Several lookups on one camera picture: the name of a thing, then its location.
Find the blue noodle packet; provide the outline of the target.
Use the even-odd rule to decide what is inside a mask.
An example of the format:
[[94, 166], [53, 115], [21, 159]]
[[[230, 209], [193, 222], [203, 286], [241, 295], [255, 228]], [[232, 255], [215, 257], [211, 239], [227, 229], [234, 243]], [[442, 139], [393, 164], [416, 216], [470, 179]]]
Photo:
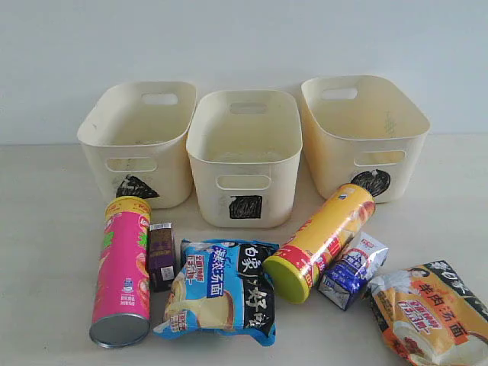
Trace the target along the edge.
[[275, 290], [263, 263], [277, 250], [257, 240], [182, 240], [182, 267], [153, 332], [163, 339], [192, 332], [248, 335], [262, 346], [273, 345]]

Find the orange noodle packet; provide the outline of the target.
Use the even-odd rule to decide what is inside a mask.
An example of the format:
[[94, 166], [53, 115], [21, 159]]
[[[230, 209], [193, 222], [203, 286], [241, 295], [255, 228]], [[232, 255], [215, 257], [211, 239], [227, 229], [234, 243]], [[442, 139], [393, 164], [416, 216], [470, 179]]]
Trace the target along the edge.
[[446, 261], [378, 275], [366, 294], [385, 344], [409, 364], [487, 363], [487, 307]]

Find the purple drink carton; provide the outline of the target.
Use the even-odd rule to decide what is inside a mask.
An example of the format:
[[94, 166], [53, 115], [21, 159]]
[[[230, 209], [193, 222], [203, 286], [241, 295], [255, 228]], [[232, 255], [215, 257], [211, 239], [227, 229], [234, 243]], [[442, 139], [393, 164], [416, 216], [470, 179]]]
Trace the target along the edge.
[[172, 223], [156, 223], [149, 227], [146, 267], [153, 292], [171, 288], [176, 276], [175, 239]]

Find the cream plastic bin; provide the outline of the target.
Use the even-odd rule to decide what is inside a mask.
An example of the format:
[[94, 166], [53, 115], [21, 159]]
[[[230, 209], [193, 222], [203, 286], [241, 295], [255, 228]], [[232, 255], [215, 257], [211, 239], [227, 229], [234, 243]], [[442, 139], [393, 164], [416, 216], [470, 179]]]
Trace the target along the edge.
[[224, 228], [272, 228], [294, 205], [302, 150], [295, 98], [215, 91], [198, 103], [186, 149], [202, 217]]
[[317, 77], [301, 85], [303, 149], [317, 191], [345, 183], [378, 203], [403, 196], [430, 123], [391, 81], [373, 75]]
[[106, 202], [137, 196], [166, 209], [190, 196], [186, 138], [196, 104], [187, 82], [128, 82], [100, 97], [77, 138]]

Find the left cream plastic bin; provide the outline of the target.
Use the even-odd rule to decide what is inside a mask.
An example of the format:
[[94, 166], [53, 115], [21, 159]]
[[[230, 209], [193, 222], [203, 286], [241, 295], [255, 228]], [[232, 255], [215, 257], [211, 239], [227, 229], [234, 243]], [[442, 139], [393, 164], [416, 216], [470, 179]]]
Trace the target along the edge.
[[186, 138], [196, 104], [187, 82], [128, 82], [100, 97], [77, 138], [106, 202], [137, 196], [166, 209], [190, 196]]

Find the middle cream plastic bin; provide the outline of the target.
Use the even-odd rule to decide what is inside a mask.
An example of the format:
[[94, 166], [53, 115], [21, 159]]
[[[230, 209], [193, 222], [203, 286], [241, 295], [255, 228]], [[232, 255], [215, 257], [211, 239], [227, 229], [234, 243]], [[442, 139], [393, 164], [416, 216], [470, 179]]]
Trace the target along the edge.
[[295, 98], [215, 91], [198, 103], [186, 149], [202, 217], [224, 228], [272, 228], [294, 205], [302, 150]]

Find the blue white milk carton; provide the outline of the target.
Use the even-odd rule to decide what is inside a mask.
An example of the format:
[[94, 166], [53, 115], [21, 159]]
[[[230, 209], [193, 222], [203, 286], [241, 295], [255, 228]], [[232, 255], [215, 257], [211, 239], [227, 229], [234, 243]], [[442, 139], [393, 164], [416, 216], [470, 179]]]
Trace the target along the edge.
[[346, 311], [384, 264], [388, 251], [379, 240], [360, 232], [324, 271], [317, 290]]

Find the right cream plastic bin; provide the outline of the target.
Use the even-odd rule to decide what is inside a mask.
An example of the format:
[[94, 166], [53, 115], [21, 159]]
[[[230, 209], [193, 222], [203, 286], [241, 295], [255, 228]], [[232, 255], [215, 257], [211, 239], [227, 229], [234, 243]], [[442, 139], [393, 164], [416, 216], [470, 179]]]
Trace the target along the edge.
[[303, 149], [317, 191], [345, 183], [378, 203], [403, 196], [430, 123], [391, 81], [373, 75], [317, 77], [301, 85]]

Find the pink chips can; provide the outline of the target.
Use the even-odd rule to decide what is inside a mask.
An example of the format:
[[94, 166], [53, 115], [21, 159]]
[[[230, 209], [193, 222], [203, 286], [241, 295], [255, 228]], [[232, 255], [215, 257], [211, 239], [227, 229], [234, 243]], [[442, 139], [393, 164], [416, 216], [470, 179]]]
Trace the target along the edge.
[[90, 339], [102, 347], [132, 345], [149, 332], [150, 213], [150, 205], [133, 196], [117, 197], [106, 208], [89, 330]]

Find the yellow chips can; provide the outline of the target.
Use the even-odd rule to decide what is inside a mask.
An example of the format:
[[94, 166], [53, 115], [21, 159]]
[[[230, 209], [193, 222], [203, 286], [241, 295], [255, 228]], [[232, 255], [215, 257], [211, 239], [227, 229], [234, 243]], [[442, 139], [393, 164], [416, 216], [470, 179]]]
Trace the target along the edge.
[[373, 196], [352, 183], [340, 186], [324, 204], [268, 257], [263, 267], [275, 293], [303, 303], [325, 269], [375, 212]]

